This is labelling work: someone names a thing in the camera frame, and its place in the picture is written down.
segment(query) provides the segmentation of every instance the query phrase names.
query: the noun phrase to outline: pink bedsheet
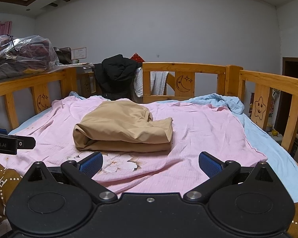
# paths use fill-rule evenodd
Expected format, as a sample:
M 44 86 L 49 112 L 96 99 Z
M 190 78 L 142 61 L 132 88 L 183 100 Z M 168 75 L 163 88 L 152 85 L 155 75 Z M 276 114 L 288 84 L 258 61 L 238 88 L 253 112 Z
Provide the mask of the pink bedsheet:
M 104 101 L 101 97 L 80 100 L 67 97 L 52 103 L 52 110 L 17 135 L 32 136 L 33 150 L 18 150 L 17 155 L 0 154 L 0 163 L 21 175 L 35 161 L 47 166 L 80 161 L 91 151 L 80 152 L 74 146 L 73 128 L 88 112 Z M 253 166 L 266 156 L 248 143 L 242 125 L 227 107 L 185 102 L 145 105 L 154 120 L 172 117 L 172 150 L 151 153 L 103 153 L 102 170 L 93 179 L 113 192 L 180 192 L 206 181 L 198 164 L 200 152 L 207 151 L 222 161 L 235 160 Z

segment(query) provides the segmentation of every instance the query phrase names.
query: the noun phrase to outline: wooden headboard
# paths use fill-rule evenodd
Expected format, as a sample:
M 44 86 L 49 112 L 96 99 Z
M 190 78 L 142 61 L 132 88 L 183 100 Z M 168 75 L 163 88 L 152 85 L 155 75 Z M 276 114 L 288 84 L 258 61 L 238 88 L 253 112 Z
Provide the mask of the wooden headboard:
M 181 101 L 194 97 L 195 73 L 217 74 L 216 93 L 226 96 L 237 96 L 239 71 L 242 69 L 243 67 L 235 65 L 222 66 L 198 63 L 144 62 L 142 63 L 144 90 L 143 103 L 146 104 L 163 100 Z M 162 96 L 151 95 L 151 71 L 175 72 L 174 76 L 168 73 L 166 79 L 166 85 L 168 84 L 174 90 L 174 96 L 167 95 L 166 88 L 164 89 L 164 95 Z M 80 94 L 83 97 L 101 94 L 101 90 L 97 81 L 95 81 L 93 73 L 79 74 L 77 78 L 80 80 Z
M 47 74 L 26 75 L 22 78 L 6 79 L 0 82 L 0 96 L 4 96 L 7 115 L 12 129 L 19 127 L 12 93 L 24 88 L 31 88 L 34 110 L 38 114 L 51 106 L 47 85 L 49 82 L 54 81 L 61 82 L 62 97 L 67 97 L 71 91 L 77 91 L 76 68 L 68 68 Z

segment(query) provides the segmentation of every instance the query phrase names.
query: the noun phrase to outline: black jacket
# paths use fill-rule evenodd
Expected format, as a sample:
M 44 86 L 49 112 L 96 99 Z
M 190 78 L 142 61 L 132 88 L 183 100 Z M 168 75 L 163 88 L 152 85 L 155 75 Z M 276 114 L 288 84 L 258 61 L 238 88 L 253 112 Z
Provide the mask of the black jacket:
M 134 60 L 115 55 L 95 64 L 95 76 L 103 92 L 103 97 L 110 100 L 131 99 L 130 84 L 135 70 L 142 66 Z

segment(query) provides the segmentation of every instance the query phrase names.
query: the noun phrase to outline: white wall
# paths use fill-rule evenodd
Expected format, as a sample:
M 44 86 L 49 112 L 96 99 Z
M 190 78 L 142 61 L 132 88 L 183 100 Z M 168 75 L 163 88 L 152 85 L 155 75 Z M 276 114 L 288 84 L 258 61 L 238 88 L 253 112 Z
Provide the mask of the white wall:
M 34 35 L 35 19 L 21 15 L 0 13 L 1 22 L 9 20 L 12 21 L 11 35 L 14 37 L 26 37 Z M 31 101 L 31 91 L 29 89 L 14 92 L 14 99 L 18 120 L 20 123 L 35 115 L 34 107 Z M 3 97 L 0 97 L 0 128 L 8 130 L 11 129 L 7 115 L 5 113 Z
M 81 61 L 92 63 L 138 53 L 145 61 L 280 69 L 276 9 L 254 0 L 79 0 L 39 16 L 36 33 L 57 47 L 87 47 Z M 253 85 L 247 90 L 249 97 Z M 196 95 L 215 91 L 215 75 L 197 76 Z
M 35 19 L 26 16 L 0 13 L 0 21 L 12 21 L 11 35 L 14 37 L 27 37 L 34 35 Z
M 298 57 L 298 0 L 277 9 L 282 57 Z

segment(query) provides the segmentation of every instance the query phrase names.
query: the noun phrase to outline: beige cloth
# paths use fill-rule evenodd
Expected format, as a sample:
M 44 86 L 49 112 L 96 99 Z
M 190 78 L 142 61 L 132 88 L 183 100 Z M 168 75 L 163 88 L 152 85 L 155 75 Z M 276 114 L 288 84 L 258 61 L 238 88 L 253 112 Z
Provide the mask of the beige cloth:
M 153 152 L 171 149 L 172 118 L 152 121 L 149 109 L 132 101 L 105 101 L 73 131 L 77 149 Z

